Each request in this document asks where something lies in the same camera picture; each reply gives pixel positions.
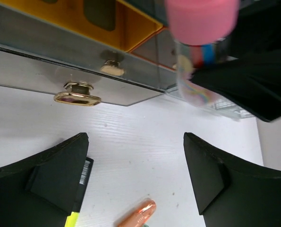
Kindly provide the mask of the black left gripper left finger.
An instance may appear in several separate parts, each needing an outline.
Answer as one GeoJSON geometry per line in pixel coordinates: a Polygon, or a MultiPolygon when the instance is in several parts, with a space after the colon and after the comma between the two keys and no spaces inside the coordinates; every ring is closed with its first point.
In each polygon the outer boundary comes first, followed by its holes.
{"type": "Polygon", "coordinates": [[[71,215],[89,140],[79,133],[0,167],[0,227],[63,227],[71,215]]]}

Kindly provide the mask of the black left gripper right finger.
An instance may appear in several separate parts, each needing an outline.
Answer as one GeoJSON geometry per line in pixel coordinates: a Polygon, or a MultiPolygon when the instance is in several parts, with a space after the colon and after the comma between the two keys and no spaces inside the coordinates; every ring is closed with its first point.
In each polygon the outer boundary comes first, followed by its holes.
{"type": "Polygon", "coordinates": [[[184,151],[198,212],[208,227],[281,227],[281,171],[225,152],[193,133],[184,151]]]}

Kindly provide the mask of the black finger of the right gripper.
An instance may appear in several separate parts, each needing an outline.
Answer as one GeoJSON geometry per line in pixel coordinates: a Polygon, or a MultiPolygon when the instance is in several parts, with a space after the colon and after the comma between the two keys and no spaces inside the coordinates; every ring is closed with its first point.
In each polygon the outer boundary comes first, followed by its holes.
{"type": "Polygon", "coordinates": [[[281,0],[241,9],[232,31],[234,60],[196,70],[191,81],[264,122],[281,117],[281,0]]]}

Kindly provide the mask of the colourful pen bundle pouch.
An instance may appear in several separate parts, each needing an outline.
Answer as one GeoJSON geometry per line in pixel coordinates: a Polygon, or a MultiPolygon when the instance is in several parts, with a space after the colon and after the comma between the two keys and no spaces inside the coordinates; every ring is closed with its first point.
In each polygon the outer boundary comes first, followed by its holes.
{"type": "Polygon", "coordinates": [[[193,106],[206,107],[221,96],[191,82],[196,69],[227,60],[229,35],[236,25],[238,0],[167,0],[170,32],[175,41],[179,94],[193,106]]]}

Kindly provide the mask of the orange translucent capsule tube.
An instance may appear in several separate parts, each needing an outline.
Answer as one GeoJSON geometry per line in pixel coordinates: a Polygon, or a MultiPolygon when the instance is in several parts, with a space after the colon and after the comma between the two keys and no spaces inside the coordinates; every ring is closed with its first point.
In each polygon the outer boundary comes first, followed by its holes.
{"type": "Polygon", "coordinates": [[[142,227],[155,213],[155,211],[155,201],[152,199],[146,199],[120,219],[116,224],[116,227],[142,227]]]}

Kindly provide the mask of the teal drawer organizer box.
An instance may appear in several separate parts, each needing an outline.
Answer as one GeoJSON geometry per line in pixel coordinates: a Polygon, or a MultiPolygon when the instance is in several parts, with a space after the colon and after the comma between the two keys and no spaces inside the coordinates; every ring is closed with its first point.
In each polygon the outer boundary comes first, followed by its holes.
{"type": "Polygon", "coordinates": [[[161,0],[0,0],[0,86],[70,105],[179,98],[161,0]]]}

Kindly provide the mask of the pink yellow highlighter marker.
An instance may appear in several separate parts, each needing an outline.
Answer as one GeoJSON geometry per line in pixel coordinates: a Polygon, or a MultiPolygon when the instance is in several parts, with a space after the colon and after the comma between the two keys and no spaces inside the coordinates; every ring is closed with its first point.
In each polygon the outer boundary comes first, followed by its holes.
{"type": "Polygon", "coordinates": [[[84,163],[84,167],[83,167],[83,171],[81,173],[81,177],[79,180],[79,185],[78,185],[78,189],[77,189],[77,194],[76,194],[76,198],[75,198],[75,202],[73,205],[73,209],[71,212],[70,216],[67,216],[66,219],[66,223],[64,227],[74,227],[76,225],[81,207],[82,207],[82,203],[84,200],[84,196],[85,196],[85,192],[87,189],[87,185],[89,182],[89,178],[90,178],[90,174],[91,174],[91,170],[93,167],[93,163],[94,160],[86,157],[85,159],[85,163],[84,163]]]}

